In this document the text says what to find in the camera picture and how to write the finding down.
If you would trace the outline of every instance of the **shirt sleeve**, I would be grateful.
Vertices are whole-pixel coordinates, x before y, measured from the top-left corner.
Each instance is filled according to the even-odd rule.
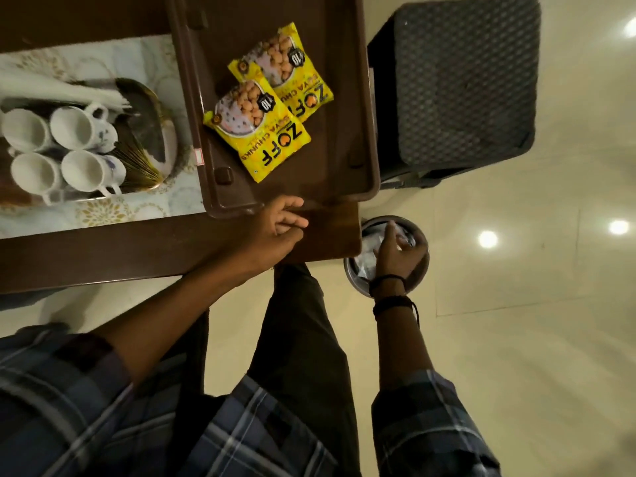
[[[434,370],[380,391],[371,407],[380,476],[499,477],[499,462]]]
[[[81,473],[131,400],[128,372],[100,337],[32,327],[1,338],[3,473]]]

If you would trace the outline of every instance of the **brown plastic tray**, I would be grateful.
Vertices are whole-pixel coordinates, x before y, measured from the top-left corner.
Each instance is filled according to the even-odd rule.
[[[303,197],[307,208],[377,194],[362,0],[167,0],[167,10],[211,216],[253,214],[281,193]],[[306,121],[312,142],[257,184],[236,151],[203,126],[203,113],[236,83],[228,63],[291,22],[335,99]]]

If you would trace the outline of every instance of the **black wristband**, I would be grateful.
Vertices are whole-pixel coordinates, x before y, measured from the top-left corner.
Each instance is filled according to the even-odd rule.
[[[378,301],[373,307],[373,316],[375,319],[378,319],[380,314],[384,313],[386,310],[390,310],[391,308],[403,306],[406,308],[412,308],[415,311],[415,318],[417,320],[417,327],[420,327],[420,314],[417,311],[417,306],[408,296],[387,296],[383,297],[380,301]]]
[[[387,280],[387,279],[399,279],[400,281],[402,281],[402,284],[404,285],[404,288],[406,289],[406,279],[402,278],[402,276],[382,275],[382,276],[377,276],[373,280],[369,281],[369,294],[373,296],[373,291],[375,291],[378,288],[380,283],[382,283],[384,280]]]

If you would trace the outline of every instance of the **white cup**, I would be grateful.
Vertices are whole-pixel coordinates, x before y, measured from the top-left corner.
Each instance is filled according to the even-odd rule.
[[[62,176],[73,188],[82,192],[100,191],[104,196],[121,194],[120,185],[126,177],[126,168],[114,156],[98,156],[88,151],[71,151],[62,160]]]
[[[54,204],[51,200],[54,192],[62,200],[60,189],[64,186],[64,180],[60,164],[50,157],[36,152],[19,154],[11,162],[11,177],[21,189],[42,197],[49,206]]]
[[[91,103],[86,109],[60,107],[51,116],[51,133],[60,144],[72,151],[112,151],[117,131],[107,121],[108,109],[101,103]]]
[[[2,134],[16,151],[43,152],[56,147],[48,122],[27,109],[13,109],[6,112],[2,120]]]

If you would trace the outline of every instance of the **tiled floor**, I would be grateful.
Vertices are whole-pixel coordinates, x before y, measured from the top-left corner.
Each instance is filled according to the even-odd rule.
[[[368,37],[409,0],[364,0]],[[537,140],[526,155],[434,189],[382,192],[363,217],[396,214],[431,243],[413,293],[438,369],[517,477],[636,475],[636,0],[541,0]],[[492,232],[497,244],[493,244]],[[362,473],[377,474],[371,301],[341,261],[315,263],[351,367]],[[174,279],[106,284],[94,328]],[[247,369],[272,289],[266,273],[211,312],[206,388]],[[0,314],[0,334],[80,296]]]

